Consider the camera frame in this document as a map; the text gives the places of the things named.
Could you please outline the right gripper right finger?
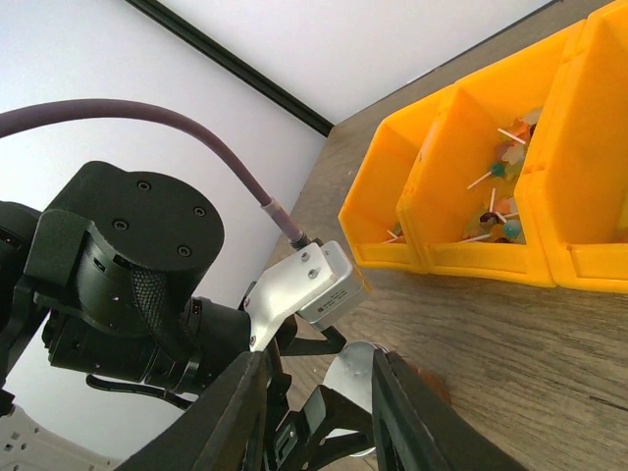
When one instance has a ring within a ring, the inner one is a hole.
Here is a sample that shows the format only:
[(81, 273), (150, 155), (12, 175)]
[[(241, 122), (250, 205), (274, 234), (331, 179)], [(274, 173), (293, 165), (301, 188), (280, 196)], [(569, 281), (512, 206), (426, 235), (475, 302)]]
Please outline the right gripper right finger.
[(377, 349), (372, 418), (381, 470), (522, 470), (395, 352)]

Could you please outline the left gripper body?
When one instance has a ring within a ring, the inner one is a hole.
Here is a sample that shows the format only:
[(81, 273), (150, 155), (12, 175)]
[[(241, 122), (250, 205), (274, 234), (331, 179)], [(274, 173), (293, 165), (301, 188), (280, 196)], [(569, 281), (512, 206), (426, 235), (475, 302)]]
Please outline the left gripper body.
[(82, 372), (86, 384), (189, 407), (250, 348), (251, 322), (242, 308), (204, 297), (176, 301), (164, 279), (132, 279), (97, 293), (47, 295), (43, 331), (50, 364)]

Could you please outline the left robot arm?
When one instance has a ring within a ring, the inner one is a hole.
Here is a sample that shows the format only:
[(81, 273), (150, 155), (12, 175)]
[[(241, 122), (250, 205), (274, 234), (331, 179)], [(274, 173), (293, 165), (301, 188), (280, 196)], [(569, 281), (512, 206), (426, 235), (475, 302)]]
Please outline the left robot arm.
[(182, 411), (124, 461), (46, 430), (1, 395), (5, 470), (318, 470), (370, 448), (369, 412), (325, 386), (288, 406), (285, 356), (332, 354), (367, 291), (334, 241), (288, 233), (293, 254), (232, 309), (195, 295), (224, 226), (187, 183), (83, 165), (43, 211), (1, 206), (1, 370), (35, 334), (92, 388)]

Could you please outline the orange bin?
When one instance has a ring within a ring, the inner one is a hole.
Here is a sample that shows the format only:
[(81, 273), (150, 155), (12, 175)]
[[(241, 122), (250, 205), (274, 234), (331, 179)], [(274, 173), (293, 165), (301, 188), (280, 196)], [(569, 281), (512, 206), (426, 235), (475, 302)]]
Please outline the orange bin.
[(627, 291), (627, 4), (585, 21), (544, 107), (528, 197), (554, 281)]
[(377, 126), (339, 221), (357, 264), (364, 268), (426, 271), (416, 248), (393, 241), (396, 206), (433, 121), (453, 93), (451, 85), (384, 118)]
[(553, 286), (526, 185), (583, 26), (454, 84), (397, 204), (406, 240), (429, 273)]

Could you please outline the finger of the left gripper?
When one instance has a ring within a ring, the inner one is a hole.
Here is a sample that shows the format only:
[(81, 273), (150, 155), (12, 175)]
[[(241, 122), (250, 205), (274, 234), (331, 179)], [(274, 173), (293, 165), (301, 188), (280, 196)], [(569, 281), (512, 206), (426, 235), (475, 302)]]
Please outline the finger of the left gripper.
[(274, 375), (284, 376), (283, 359), (340, 353), (345, 336), (335, 327), (318, 331), (296, 315), (290, 315), (274, 335)]
[(264, 470), (319, 470), (374, 447), (372, 414), (325, 386), (264, 438)]

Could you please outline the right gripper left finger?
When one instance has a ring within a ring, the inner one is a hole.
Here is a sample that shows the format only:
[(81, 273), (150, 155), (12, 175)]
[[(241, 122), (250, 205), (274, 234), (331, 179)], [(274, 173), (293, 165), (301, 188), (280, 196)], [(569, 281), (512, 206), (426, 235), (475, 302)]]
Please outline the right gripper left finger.
[(267, 409), (261, 352), (241, 354), (165, 432), (120, 470), (259, 470)]

